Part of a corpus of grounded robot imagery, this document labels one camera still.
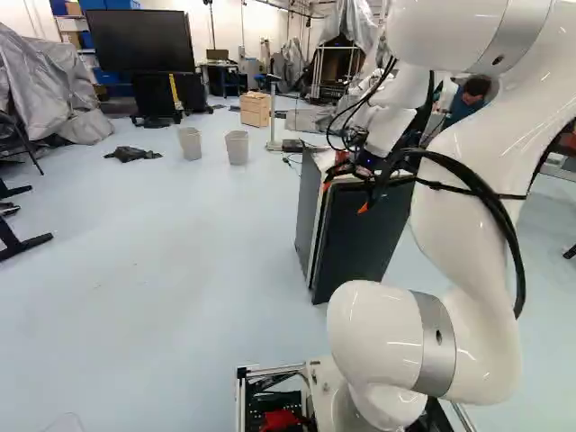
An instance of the blue storage bin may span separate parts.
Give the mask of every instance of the blue storage bin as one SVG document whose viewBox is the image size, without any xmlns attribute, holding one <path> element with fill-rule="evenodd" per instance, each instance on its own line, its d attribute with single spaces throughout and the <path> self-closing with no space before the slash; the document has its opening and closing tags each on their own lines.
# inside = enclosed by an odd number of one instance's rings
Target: blue storage bin
<svg viewBox="0 0 576 432">
<path fill-rule="evenodd" d="M 101 70 L 99 67 L 94 67 L 92 71 L 94 72 L 98 84 L 113 85 L 121 82 L 120 75 L 118 75 L 117 72 L 107 72 Z"/>
<path fill-rule="evenodd" d="M 52 7 L 52 13 L 56 16 L 68 15 L 66 0 L 50 0 L 50 6 Z"/>
<path fill-rule="evenodd" d="M 112 85 L 106 87 L 106 93 L 110 97 L 131 97 L 134 96 L 134 90 L 131 85 Z"/>
<path fill-rule="evenodd" d="M 106 2 L 104 0 L 78 0 L 80 7 L 83 10 L 88 9 L 106 9 Z"/>
<path fill-rule="evenodd" d="M 92 35 L 90 34 L 90 31 L 82 31 L 80 33 L 80 37 L 82 38 L 82 48 L 86 50 L 91 50 L 94 48 L 94 43 L 92 42 Z"/>
<path fill-rule="evenodd" d="M 135 7 L 136 4 L 140 6 L 138 2 L 134 0 L 105 0 L 106 9 L 140 9 Z"/>
</svg>

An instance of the man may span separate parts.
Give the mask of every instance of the man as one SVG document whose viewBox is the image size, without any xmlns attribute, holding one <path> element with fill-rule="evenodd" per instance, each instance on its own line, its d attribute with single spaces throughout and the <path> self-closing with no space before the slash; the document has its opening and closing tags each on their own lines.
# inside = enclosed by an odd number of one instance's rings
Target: man
<svg viewBox="0 0 576 432">
<path fill-rule="evenodd" d="M 472 76 L 460 85 L 450 105 L 450 113 L 444 120 L 442 130 L 479 111 L 486 104 L 485 98 L 491 87 L 492 82 L 487 76 Z"/>
</svg>

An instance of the wastebasket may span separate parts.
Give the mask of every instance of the wastebasket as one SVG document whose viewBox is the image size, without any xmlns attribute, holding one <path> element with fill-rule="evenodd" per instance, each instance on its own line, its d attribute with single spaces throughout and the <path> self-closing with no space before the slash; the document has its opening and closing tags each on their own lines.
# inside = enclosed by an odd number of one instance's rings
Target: wastebasket
<svg viewBox="0 0 576 432">
<path fill-rule="evenodd" d="M 184 152 L 184 159 L 196 160 L 202 157 L 202 140 L 200 131 L 196 128 L 178 129 L 180 146 Z"/>
<path fill-rule="evenodd" d="M 233 130 L 226 134 L 226 150 L 231 165 L 245 165 L 248 162 L 248 132 Z"/>
</svg>

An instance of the light blue floor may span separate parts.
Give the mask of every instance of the light blue floor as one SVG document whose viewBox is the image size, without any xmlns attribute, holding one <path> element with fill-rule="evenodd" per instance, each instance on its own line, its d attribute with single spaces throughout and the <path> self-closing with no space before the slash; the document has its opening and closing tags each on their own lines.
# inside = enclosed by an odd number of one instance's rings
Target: light blue floor
<svg viewBox="0 0 576 432">
<path fill-rule="evenodd" d="M 202 131 L 195 162 L 181 158 L 176 126 L 114 124 L 101 144 L 42 159 L 44 177 L 31 164 L 2 172 L 34 186 L 13 198 L 18 235 L 56 238 L 0 265 L 0 430 L 38 432 L 75 412 L 85 432 L 231 431 L 237 365 L 329 351 L 325 308 L 311 306 L 293 250 L 299 178 L 264 150 L 269 129 L 242 126 L 237 112 L 184 121 Z M 277 124 L 278 138 L 298 135 Z M 233 129 L 249 131 L 246 167 L 228 164 Z M 102 158 L 119 145 L 164 157 Z M 575 221 L 576 184 L 540 176 L 518 225 L 525 378 L 510 402 L 471 409 L 483 432 L 573 429 L 576 258 L 561 253 L 576 242 Z M 385 282 L 448 286 L 408 231 Z"/>
</svg>

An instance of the television screen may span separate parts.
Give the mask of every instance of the television screen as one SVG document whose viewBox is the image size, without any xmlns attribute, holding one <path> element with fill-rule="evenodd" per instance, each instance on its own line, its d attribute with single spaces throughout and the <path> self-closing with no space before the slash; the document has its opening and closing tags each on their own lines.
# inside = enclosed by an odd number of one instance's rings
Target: television screen
<svg viewBox="0 0 576 432">
<path fill-rule="evenodd" d="M 181 11 L 87 10 L 103 70 L 194 72 L 188 18 Z"/>
</svg>

